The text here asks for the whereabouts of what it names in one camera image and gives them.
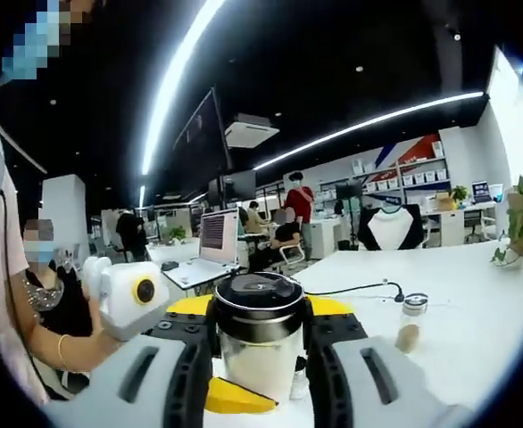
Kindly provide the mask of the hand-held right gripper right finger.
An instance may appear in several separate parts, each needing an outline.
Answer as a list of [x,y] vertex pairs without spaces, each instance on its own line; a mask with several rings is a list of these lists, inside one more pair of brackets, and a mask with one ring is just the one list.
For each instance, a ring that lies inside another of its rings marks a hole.
[[381,337],[365,334],[343,303],[305,300],[303,346],[317,427],[467,427],[463,405],[441,401],[423,370]]

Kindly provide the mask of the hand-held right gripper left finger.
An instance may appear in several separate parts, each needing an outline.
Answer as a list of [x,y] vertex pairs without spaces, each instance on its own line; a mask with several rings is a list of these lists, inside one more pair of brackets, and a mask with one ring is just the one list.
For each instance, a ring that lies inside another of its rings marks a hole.
[[42,410],[53,427],[201,427],[215,325],[208,296],[176,302],[148,334],[125,342],[74,399]]

